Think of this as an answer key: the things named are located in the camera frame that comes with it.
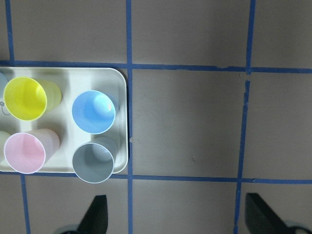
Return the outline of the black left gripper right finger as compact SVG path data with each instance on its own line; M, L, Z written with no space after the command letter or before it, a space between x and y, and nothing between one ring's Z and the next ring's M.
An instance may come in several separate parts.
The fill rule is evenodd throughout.
M251 234L287 234L288 227L257 193L245 196L245 224Z

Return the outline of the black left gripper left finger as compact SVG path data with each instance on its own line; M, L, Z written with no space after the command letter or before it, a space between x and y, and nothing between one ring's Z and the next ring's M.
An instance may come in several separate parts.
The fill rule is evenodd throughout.
M80 222L79 234L105 234L108 229L108 207L106 195L94 197L89 209Z

